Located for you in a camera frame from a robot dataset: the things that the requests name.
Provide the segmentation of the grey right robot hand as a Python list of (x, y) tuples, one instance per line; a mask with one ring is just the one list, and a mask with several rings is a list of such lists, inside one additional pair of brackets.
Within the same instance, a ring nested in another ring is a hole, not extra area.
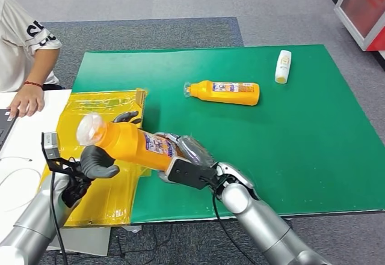
[(158, 177), (165, 183), (182, 184), (202, 190), (216, 178), (214, 158), (204, 146), (192, 136), (156, 132), (174, 144), (180, 155), (171, 159), (165, 172)]

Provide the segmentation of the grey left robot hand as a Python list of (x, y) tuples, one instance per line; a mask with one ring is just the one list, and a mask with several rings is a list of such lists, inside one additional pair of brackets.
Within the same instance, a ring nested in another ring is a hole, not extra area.
[[(128, 122), (138, 124), (138, 111), (125, 112), (116, 117), (113, 123)], [(83, 149), (80, 156), (81, 171), (89, 179), (112, 178), (120, 172), (119, 166), (114, 164), (115, 159), (108, 155), (103, 148), (89, 145)]]

